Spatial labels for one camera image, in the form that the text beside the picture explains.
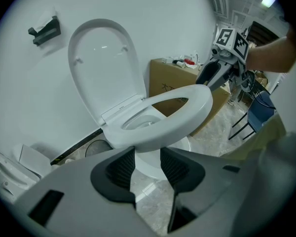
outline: chair leg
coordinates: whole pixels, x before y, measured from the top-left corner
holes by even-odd
[[[233,137],[235,137],[239,132],[241,132],[249,123],[246,123],[242,128],[240,128],[239,131],[237,131],[234,135],[232,135],[228,140],[231,140]]]
[[[237,123],[236,124],[234,124],[232,127],[235,127],[245,116],[247,115],[247,113],[245,113],[242,117],[241,117],[241,119],[240,120],[238,120],[237,121]]]
[[[253,131],[252,133],[248,134],[246,137],[243,138],[243,140],[245,140],[246,138],[248,138],[250,135],[254,134],[255,132]]]

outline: toilet bowl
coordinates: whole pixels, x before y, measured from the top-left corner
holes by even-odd
[[[121,25],[108,19],[90,20],[75,30],[68,61],[82,102],[111,146],[134,146],[136,168],[165,179],[159,150],[170,145],[190,150],[186,136],[212,108],[209,88],[189,85],[147,98],[134,44]],[[152,106],[174,98],[188,101],[169,117]]]
[[[17,145],[11,158],[0,152],[1,199],[14,203],[54,168],[47,157],[26,145]]]
[[[125,123],[123,128],[126,130],[140,129],[146,126],[151,126],[164,118],[166,117],[161,112],[150,106],[138,114],[133,120]],[[193,142],[187,137],[184,137],[170,146],[186,151],[195,151],[193,149],[195,145],[193,145]],[[140,153],[135,149],[136,169],[144,175],[158,180],[167,180],[160,164],[160,149],[150,151],[149,153]]]

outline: toilet seat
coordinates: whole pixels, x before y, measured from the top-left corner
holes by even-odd
[[[183,97],[188,98],[188,101],[169,117],[140,129],[122,128],[131,117],[148,106]],[[108,122],[102,129],[115,148],[133,145],[138,152],[154,151],[167,147],[194,131],[207,117],[212,104],[213,99],[208,87],[200,84],[189,85],[144,99],[130,110],[118,115],[115,120]]]
[[[197,128],[211,110],[207,86],[189,85],[146,98],[146,88],[134,44],[127,31],[108,19],[79,26],[68,47],[74,84],[94,121],[115,148],[135,146],[148,152],[169,146]],[[188,98],[169,117],[136,130],[124,124],[142,110],[164,100]]]
[[[2,198],[13,203],[38,181],[39,177],[35,174],[0,153],[0,195]]]

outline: blue chair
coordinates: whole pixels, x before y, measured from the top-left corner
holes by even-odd
[[[234,135],[232,135],[229,140],[231,140],[233,137],[235,137],[239,132],[241,132],[246,126],[250,126],[253,130],[252,133],[244,137],[243,139],[248,138],[251,134],[259,131],[263,125],[270,117],[274,115],[274,109],[268,108],[266,106],[263,106],[259,102],[274,107],[270,95],[266,91],[262,91],[259,93],[263,101],[260,99],[259,96],[256,96],[256,99],[253,100],[251,106],[248,108],[248,111],[241,117],[240,120],[237,121],[236,124],[234,124],[232,127],[235,127],[246,115],[248,115],[248,122]]]

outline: white wall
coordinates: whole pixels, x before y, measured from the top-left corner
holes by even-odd
[[[267,78],[266,89],[268,90],[268,92],[272,93],[273,90],[275,89],[278,81],[280,80],[282,74],[275,73],[275,72],[267,72],[267,71],[264,71],[263,73]]]
[[[284,80],[271,94],[287,133],[296,133],[296,61]]]
[[[36,47],[28,28],[52,6],[62,34]],[[146,87],[150,59],[198,50],[205,62],[216,23],[210,0],[15,1],[0,23],[0,151],[24,143],[53,159],[97,129],[67,61],[71,34],[95,18],[128,31]]]

